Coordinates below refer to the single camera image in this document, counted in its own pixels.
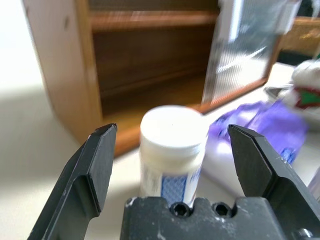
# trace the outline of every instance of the wooden cabinet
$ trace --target wooden cabinet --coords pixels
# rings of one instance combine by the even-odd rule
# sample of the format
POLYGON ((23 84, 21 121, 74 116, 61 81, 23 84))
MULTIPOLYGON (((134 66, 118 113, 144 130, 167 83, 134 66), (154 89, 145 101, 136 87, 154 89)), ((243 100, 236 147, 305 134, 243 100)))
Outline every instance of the wooden cabinet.
POLYGON ((200 105, 218 0, 23 2, 52 107, 79 142, 117 123, 120 154, 139 143, 147 110, 205 112, 266 81, 200 105))

